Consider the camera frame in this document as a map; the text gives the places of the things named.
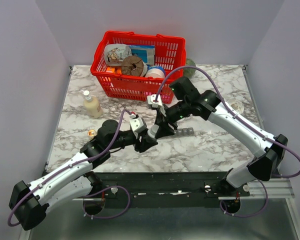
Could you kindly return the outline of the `white pill bottle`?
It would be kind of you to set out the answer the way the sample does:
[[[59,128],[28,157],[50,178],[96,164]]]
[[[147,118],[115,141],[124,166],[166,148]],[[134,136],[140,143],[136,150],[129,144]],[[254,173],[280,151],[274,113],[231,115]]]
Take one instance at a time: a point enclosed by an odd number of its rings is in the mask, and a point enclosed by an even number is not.
[[[159,126],[154,124],[151,128],[149,128],[146,132],[146,139],[150,141],[157,141],[156,134],[159,130]]]

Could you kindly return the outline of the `grey weekly pill organizer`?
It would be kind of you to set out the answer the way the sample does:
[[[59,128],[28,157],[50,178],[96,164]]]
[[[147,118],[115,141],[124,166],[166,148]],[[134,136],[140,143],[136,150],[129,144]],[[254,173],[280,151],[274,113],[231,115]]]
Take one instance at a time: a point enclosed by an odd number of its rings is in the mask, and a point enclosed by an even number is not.
[[[178,128],[177,130],[174,131],[173,135],[165,136],[164,139],[191,137],[194,135],[195,135],[195,131],[192,127]]]

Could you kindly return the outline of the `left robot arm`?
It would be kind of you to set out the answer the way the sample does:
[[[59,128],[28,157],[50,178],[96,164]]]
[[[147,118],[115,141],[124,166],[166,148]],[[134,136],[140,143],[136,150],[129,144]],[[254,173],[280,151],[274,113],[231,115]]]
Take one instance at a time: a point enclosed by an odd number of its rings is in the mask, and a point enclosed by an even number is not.
[[[144,119],[130,119],[129,130],[121,131],[122,121],[106,120],[70,160],[30,183],[23,180],[13,187],[9,200],[7,223],[10,227],[20,225],[28,231],[39,225],[48,212],[62,202],[81,196],[97,197],[101,185],[91,176],[92,171],[111,156],[111,149],[133,146],[143,153],[157,145],[159,126],[148,128]]]

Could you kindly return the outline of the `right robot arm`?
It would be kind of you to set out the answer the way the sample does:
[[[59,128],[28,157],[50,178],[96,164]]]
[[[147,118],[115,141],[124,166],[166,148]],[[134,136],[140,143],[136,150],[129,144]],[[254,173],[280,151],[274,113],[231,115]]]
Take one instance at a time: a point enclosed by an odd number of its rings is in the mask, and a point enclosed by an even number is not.
[[[148,130],[148,135],[159,139],[171,136],[177,128],[177,121],[189,117],[201,117],[227,131],[240,141],[253,154],[253,158],[230,169],[218,187],[220,191],[231,196],[242,185],[254,181],[268,181],[281,163],[288,139],[279,134],[274,136],[263,131],[249,120],[232,110],[229,104],[223,104],[212,90],[199,93],[187,77],[181,77],[170,84],[178,102],[167,107],[160,96],[155,94],[147,97],[147,104],[156,110],[154,126]]]

